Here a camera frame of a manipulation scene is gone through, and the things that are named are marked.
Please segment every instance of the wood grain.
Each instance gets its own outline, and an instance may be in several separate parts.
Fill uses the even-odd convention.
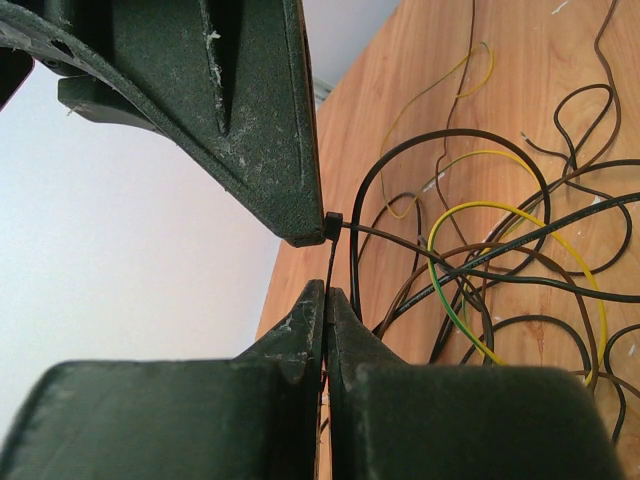
[[[504,136],[528,151],[547,180],[557,178],[562,163],[557,158],[535,154],[526,147],[520,132],[538,144],[565,150],[554,129],[553,111],[572,90],[590,83],[606,82],[604,71],[593,51],[593,40],[609,7],[608,0],[572,0],[559,12],[552,12],[560,0],[478,0],[474,42],[485,41],[495,51],[496,66],[489,82],[470,97],[460,100],[452,126],[488,130]],[[318,136],[322,188],[327,211],[350,218],[355,192],[364,175],[377,160],[381,142],[395,116],[417,92],[448,71],[466,54],[471,20],[469,0],[405,0],[389,18],[368,48],[340,82],[318,112]],[[622,101],[623,124],[614,147],[602,160],[640,157],[635,132],[640,125],[640,2],[622,0],[614,13],[601,47],[608,57]],[[487,69],[485,54],[474,56],[464,84],[475,85]],[[453,101],[461,71],[418,100],[405,114],[389,145],[414,135],[442,129]],[[580,95],[567,105],[562,121],[573,138],[578,138],[598,114],[606,100],[602,91]],[[578,158],[581,164],[606,140],[614,123],[607,114]],[[472,138],[452,139],[449,157],[479,148],[495,148]],[[442,142],[430,142],[403,153],[385,168],[392,195],[415,191],[433,174],[442,152]],[[633,167],[611,169],[583,177],[586,186],[620,195],[640,190],[640,170]],[[441,181],[450,205],[471,200],[493,200],[513,205],[535,191],[527,173],[501,157],[474,157],[451,169]],[[428,226],[444,211],[435,190],[423,195]],[[553,218],[593,202],[592,195],[561,188],[552,195]],[[368,225],[383,206],[380,183],[375,182],[363,210]],[[634,220],[640,217],[637,205],[630,207]],[[481,241],[502,217],[502,212],[472,209],[456,219],[469,241]],[[385,216],[381,229],[411,241],[416,238],[415,215],[399,221]],[[609,210],[596,217],[564,228],[561,233],[584,256],[590,266],[609,259],[620,245],[624,222],[619,211]],[[637,292],[638,238],[634,232],[629,251],[613,268],[597,275],[603,290]],[[340,240],[333,285],[349,291],[348,232]],[[437,249],[445,251],[461,245],[450,223],[441,229]],[[543,252],[565,268],[577,269],[575,261],[561,247],[547,242]],[[325,278],[329,246],[296,250],[282,244],[265,302],[258,337],[290,309],[304,284]],[[518,254],[499,263],[515,265]],[[361,289],[367,326],[378,323],[409,275],[412,254],[384,240],[370,242],[361,263]],[[548,275],[532,265],[527,274]],[[577,280],[586,285],[583,279]],[[576,302],[571,294],[548,287],[499,286],[488,295],[495,320],[525,313],[544,313],[561,318],[584,333]],[[597,327],[596,302],[586,300]],[[610,332],[638,323],[636,305],[607,303]],[[435,298],[422,302],[394,324],[385,343],[411,363],[425,363],[443,318],[443,308]],[[617,344],[612,353],[616,373],[638,384],[640,379],[640,336],[632,333]],[[461,334],[454,334],[442,362],[457,363],[469,346]],[[579,367],[579,356],[566,334],[551,325],[513,326],[496,335],[496,350],[510,364]],[[598,383],[596,401],[609,431],[613,428],[618,400],[610,384]],[[640,478],[640,402],[627,395],[627,419],[617,451],[629,478]],[[321,478],[330,478],[327,436],[323,436]]]

